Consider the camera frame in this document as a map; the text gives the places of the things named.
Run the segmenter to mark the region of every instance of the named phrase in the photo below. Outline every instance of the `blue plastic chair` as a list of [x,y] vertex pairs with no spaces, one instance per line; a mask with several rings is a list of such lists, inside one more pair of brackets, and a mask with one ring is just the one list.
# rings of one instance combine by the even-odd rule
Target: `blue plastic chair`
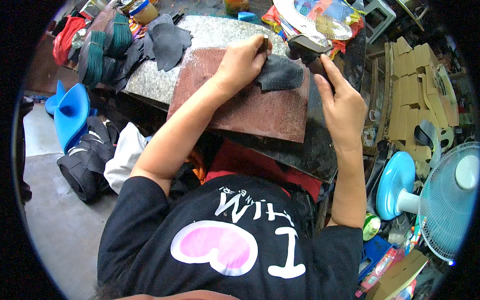
[[90,99],[83,84],[77,83],[63,96],[53,119],[60,146],[65,155],[87,133],[86,119],[90,114]]
[[45,110],[47,111],[47,113],[49,113],[50,115],[53,115],[55,113],[55,109],[59,105],[59,102],[63,99],[63,96],[65,96],[65,93],[66,92],[63,83],[58,80],[57,93],[52,97],[48,98],[45,102]]

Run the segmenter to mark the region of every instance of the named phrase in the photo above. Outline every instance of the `pink heart print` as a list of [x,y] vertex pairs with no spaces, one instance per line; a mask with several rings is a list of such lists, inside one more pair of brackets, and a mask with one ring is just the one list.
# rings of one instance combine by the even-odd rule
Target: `pink heart print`
[[210,263],[221,274],[240,276],[255,264],[258,246],[253,235],[237,225],[204,220],[180,230],[170,253],[187,264]]

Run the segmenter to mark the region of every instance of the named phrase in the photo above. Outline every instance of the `hair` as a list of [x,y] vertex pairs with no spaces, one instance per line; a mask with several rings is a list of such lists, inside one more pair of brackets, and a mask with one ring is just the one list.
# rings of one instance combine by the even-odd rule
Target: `hair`
[[111,300],[131,296],[123,294],[120,287],[124,281],[125,274],[130,271],[136,256],[137,252],[128,257],[125,263],[117,268],[117,272],[111,274],[104,283],[97,284],[95,294],[89,300]]

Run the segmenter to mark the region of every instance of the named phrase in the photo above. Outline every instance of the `right hand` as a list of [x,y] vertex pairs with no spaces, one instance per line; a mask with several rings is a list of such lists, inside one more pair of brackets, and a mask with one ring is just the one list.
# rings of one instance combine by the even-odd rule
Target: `right hand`
[[247,40],[230,43],[212,80],[230,96],[251,83],[260,73],[268,55],[272,53],[272,41],[268,50],[257,54],[264,42],[264,35],[254,35]]
[[328,81],[321,75],[313,76],[322,96],[322,106],[328,131],[337,152],[362,150],[361,134],[367,106],[360,94],[342,76],[328,56],[320,56],[328,78],[335,87],[335,95]]

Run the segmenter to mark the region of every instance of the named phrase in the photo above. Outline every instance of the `green string bundle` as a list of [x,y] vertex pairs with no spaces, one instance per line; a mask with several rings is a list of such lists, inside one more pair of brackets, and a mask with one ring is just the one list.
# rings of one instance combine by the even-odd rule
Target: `green string bundle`
[[132,32],[128,25],[128,17],[116,13],[113,17],[113,34],[111,42],[107,45],[107,56],[119,59],[132,44]]
[[120,73],[121,64],[111,57],[103,57],[102,79],[103,84],[114,84],[115,77]]
[[89,87],[95,87],[102,79],[103,67],[103,43],[105,32],[92,30],[88,43],[88,56],[85,69],[85,76],[82,83]]

